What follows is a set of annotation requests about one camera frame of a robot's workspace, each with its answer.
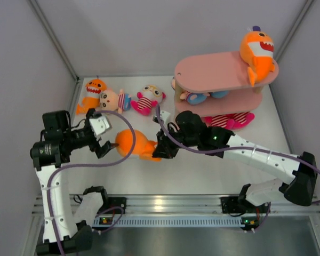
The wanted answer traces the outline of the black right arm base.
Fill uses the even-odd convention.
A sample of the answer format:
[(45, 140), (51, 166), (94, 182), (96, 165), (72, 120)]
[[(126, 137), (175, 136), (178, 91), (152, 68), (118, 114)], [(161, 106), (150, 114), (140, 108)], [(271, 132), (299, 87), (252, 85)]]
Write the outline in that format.
[(232, 217), (240, 217), (246, 213), (238, 203), (237, 199), (237, 196), (226, 196), (220, 198), (223, 214), (228, 214)]

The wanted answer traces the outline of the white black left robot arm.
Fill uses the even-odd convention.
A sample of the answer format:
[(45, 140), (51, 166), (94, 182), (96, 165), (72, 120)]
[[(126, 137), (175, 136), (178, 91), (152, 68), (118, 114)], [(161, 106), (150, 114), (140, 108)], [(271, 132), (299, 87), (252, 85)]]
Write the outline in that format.
[(84, 126), (72, 129), (66, 110), (42, 116), (44, 139), (30, 150), (33, 166), (42, 191), (44, 209), (43, 240), (36, 248), (37, 255), (65, 255), (89, 250), (93, 243), (92, 224), (98, 213), (109, 209), (110, 200), (103, 186), (85, 189), (82, 201), (72, 211), (69, 196), (68, 172), (72, 151), (88, 147), (97, 158), (104, 157), (114, 145), (100, 145), (100, 137), (111, 128), (108, 118), (91, 108)]

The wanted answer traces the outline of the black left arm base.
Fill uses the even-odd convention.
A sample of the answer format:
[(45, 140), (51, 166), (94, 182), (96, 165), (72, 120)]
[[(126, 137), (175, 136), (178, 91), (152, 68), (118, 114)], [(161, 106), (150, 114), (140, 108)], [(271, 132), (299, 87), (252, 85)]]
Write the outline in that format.
[(126, 197), (113, 196), (108, 198), (107, 208), (119, 206), (123, 209), (123, 213), (125, 213), (126, 205)]

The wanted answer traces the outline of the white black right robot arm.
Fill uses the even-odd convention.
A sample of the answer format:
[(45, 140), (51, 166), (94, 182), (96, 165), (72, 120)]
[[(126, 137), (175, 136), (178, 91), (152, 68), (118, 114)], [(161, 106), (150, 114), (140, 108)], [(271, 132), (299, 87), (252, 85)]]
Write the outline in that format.
[(301, 155), (287, 155), (271, 151), (231, 130), (207, 126), (191, 111), (181, 112), (175, 124), (166, 124), (166, 117), (160, 113), (153, 116), (153, 121), (161, 126), (154, 158), (173, 159), (179, 149), (190, 149), (198, 154), (232, 159), (274, 176), (273, 180), (242, 187), (237, 200), (245, 212), (281, 199), (300, 206), (312, 204), (318, 176), (313, 154), (305, 151)]

